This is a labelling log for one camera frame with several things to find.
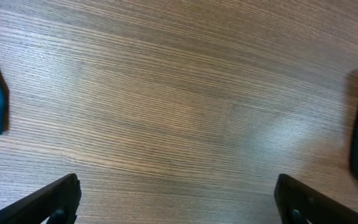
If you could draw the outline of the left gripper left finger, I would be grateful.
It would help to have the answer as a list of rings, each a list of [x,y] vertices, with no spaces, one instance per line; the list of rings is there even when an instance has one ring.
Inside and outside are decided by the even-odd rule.
[[[68,174],[0,210],[0,224],[74,224],[80,199],[80,181]]]

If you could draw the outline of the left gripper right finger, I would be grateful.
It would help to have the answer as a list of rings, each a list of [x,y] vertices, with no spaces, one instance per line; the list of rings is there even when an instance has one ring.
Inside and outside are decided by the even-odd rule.
[[[358,213],[287,174],[274,191],[283,224],[358,224]]]

